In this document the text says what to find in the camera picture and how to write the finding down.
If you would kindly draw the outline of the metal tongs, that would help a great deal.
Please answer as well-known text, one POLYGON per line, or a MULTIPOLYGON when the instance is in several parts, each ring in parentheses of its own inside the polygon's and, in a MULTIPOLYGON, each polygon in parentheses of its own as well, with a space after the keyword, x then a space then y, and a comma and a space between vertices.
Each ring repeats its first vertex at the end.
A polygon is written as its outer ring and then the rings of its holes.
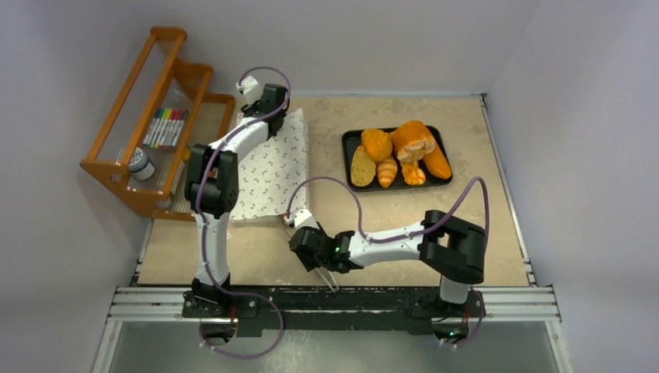
POLYGON ((332 274, 330 271, 328 271, 326 268, 324 268, 324 267, 318 267, 318 268, 315 268, 315 272, 316 272, 316 273, 319 275, 319 277, 320 277, 320 278, 326 283, 326 285, 328 286, 328 288, 329 288, 333 293, 336 293, 336 292, 338 292, 338 291, 340 290, 340 286, 339 286, 338 283, 336 282, 335 277, 334 277, 333 274, 332 274))

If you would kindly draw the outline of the white patterned paper bag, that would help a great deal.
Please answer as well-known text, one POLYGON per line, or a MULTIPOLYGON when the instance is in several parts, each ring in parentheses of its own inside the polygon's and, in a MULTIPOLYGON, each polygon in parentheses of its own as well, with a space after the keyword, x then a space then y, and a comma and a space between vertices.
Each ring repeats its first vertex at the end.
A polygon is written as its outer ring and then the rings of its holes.
POLYGON ((302 108, 287 113, 277 134, 255 147, 239 163, 239 199, 234 224, 274 221, 309 207, 309 192, 295 187, 309 178, 309 130, 302 108))

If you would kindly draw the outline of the sliced seeded fake bread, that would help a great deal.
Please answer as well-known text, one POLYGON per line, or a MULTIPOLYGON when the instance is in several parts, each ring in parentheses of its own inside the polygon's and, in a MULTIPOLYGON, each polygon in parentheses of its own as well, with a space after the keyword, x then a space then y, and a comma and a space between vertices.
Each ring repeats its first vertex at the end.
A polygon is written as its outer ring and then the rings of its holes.
POLYGON ((362 145, 357 146, 350 164, 350 181, 356 187, 366 187, 376 175, 376 164, 362 145))

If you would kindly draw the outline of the fake croissant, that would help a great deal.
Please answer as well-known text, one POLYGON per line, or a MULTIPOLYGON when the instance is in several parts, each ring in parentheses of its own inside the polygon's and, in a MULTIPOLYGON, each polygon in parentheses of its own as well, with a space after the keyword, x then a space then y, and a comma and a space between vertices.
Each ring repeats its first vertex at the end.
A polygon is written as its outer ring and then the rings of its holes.
POLYGON ((383 188, 390 187, 398 173, 396 160, 392 156, 389 156, 387 159, 378 162, 376 173, 379 185, 383 188))

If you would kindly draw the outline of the lumpy orange fake bread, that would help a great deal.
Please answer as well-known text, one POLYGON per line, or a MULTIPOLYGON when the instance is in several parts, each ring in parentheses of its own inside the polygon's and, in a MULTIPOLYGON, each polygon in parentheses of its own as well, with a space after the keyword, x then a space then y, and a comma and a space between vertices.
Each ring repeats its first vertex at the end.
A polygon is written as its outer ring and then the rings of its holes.
POLYGON ((389 133, 376 128, 367 128, 362 131, 361 146, 374 162, 387 159, 393 150, 389 133))

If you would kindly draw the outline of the large fake bread loaf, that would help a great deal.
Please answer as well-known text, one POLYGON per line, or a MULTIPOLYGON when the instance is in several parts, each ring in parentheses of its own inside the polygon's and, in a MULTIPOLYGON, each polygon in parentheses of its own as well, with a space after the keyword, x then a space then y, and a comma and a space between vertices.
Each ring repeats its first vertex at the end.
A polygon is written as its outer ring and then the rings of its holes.
POLYGON ((431 153, 437 145, 433 134, 425 124, 411 120, 390 133, 395 157, 400 162, 415 162, 431 153))

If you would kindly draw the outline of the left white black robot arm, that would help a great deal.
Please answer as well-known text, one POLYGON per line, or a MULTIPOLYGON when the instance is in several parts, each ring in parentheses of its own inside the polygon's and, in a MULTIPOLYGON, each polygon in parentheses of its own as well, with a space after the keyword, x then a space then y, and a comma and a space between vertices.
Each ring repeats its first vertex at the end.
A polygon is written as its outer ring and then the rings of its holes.
POLYGON ((287 86, 268 83, 242 108, 244 117, 235 128, 209 145, 192 148, 185 197, 197 223, 199 264, 191 297, 211 317, 221 318, 232 307, 226 245, 228 221, 239 198, 239 163, 277 134, 289 103, 287 86))

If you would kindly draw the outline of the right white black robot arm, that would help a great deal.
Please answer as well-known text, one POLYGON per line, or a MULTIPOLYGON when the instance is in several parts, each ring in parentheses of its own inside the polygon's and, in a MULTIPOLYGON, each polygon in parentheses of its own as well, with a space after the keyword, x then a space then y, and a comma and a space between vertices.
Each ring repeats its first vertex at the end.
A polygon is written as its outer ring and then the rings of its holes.
POLYGON ((412 225, 361 235, 345 231, 327 235, 310 210, 284 218, 295 230, 290 249, 307 271, 323 268, 341 274, 377 263, 419 260, 441 275, 438 310, 457 315, 474 284, 484 281, 487 230, 438 210, 412 225))

